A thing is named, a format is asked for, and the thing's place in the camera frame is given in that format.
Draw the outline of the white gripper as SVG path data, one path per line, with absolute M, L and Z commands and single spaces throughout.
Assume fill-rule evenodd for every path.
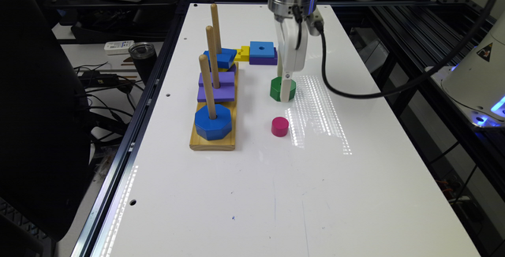
M 300 24 L 293 17 L 275 15 L 275 31 L 278 38 L 277 76 L 281 77 L 280 100 L 290 101 L 292 73 L 300 72 L 305 66 L 308 29 L 304 21 Z

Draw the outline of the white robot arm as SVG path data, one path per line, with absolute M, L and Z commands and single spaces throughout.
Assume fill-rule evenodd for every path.
M 317 0 L 268 0 L 275 16 L 279 40 L 278 79 L 280 99 L 291 99 L 293 74 L 303 70 L 309 35 L 324 36 L 323 18 Z M 456 66 L 448 66 L 470 41 L 489 14 L 496 0 L 488 0 L 475 25 L 439 63 L 419 77 L 392 90 L 393 94 L 416 87 L 432 78 L 456 103 L 467 119 L 478 128 L 504 125 L 504 20 L 498 19 L 482 42 Z

